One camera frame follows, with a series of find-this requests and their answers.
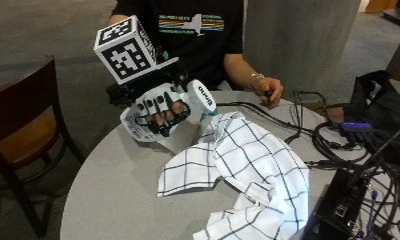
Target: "chair back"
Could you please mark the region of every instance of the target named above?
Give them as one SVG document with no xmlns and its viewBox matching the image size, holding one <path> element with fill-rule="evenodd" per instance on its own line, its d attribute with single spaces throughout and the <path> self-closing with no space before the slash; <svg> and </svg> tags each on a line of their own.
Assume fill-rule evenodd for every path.
<svg viewBox="0 0 400 240">
<path fill-rule="evenodd" d="M 0 86 L 0 140 L 57 104 L 54 60 L 50 59 L 25 77 Z"/>
</svg>

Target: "round table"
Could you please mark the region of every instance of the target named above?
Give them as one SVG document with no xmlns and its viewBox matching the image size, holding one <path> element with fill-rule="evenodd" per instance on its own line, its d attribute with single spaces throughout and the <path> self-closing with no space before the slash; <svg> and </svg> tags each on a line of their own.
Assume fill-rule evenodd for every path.
<svg viewBox="0 0 400 240">
<path fill-rule="evenodd" d="M 217 103 L 258 103 L 249 92 L 212 94 Z M 220 113 L 229 111 L 240 111 L 281 139 L 294 133 L 242 107 L 218 108 Z M 293 103 L 281 100 L 267 111 L 293 123 Z M 321 122 L 322 117 L 303 109 L 303 127 L 314 128 Z M 337 133 L 325 134 L 339 139 Z M 290 147 L 305 162 L 323 159 L 305 135 L 290 143 Z M 361 153 L 342 154 L 354 158 Z M 157 143 L 136 142 L 124 127 L 117 126 L 93 149 L 73 181 L 61 220 L 61 239 L 192 239 L 192 234 L 205 228 L 209 214 L 232 209 L 238 192 L 220 181 L 214 189 L 157 198 L 160 171 L 173 156 Z M 310 170 L 309 211 L 333 175 L 333 171 Z M 301 232 L 291 239 L 299 239 L 299 236 Z"/>
</svg>

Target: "orange chair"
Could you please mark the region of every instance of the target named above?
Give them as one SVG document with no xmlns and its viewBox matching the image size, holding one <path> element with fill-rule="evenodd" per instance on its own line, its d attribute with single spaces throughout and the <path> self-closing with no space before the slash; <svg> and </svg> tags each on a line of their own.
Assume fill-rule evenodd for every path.
<svg viewBox="0 0 400 240">
<path fill-rule="evenodd" d="M 58 136 L 62 147 L 52 160 L 48 150 Z M 84 162 L 74 142 L 69 136 L 57 97 L 54 60 L 49 59 L 41 67 L 20 80 L 0 87 L 0 175 L 23 208 L 25 217 L 37 237 L 45 234 L 45 223 L 34 212 L 23 184 L 37 179 L 58 162 L 64 146 L 78 160 Z M 32 176 L 19 179 L 15 170 L 42 159 L 44 167 Z"/>
</svg>

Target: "hand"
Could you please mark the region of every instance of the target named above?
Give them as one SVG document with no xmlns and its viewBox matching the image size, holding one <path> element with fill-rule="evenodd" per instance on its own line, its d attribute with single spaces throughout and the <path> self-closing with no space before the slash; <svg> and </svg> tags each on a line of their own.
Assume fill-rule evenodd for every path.
<svg viewBox="0 0 400 240">
<path fill-rule="evenodd" d="M 282 93 L 282 85 L 279 80 L 269 77 L 261 78 L 253 84 L 253 88 L 262 104 L 269 109 L 275 107 L 278 105 Z"/>
<path fill-rule="evenodd" d="M 172 84 L 164 83 L 136 99 L 140 116 L 136 124 L 146 126 L 152 133 L 169 136 L 169 131 L 189 116 L 189 108 Z"/>
</svg>

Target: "electronic device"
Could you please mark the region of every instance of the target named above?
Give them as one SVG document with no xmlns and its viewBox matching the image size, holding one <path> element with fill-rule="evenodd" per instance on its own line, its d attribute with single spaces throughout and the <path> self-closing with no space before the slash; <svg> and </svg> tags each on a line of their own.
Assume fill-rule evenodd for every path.
<svg viewBox="0 0 400 240">
<path fill-rule="evenodd" d="M 355 225 L 369 180 L 358 178 L 349 184 L 351 173 L 338 169 L 317 208 L 307 220 L 302 240 L 347 240 L 362 237 Z"/>
</svg>

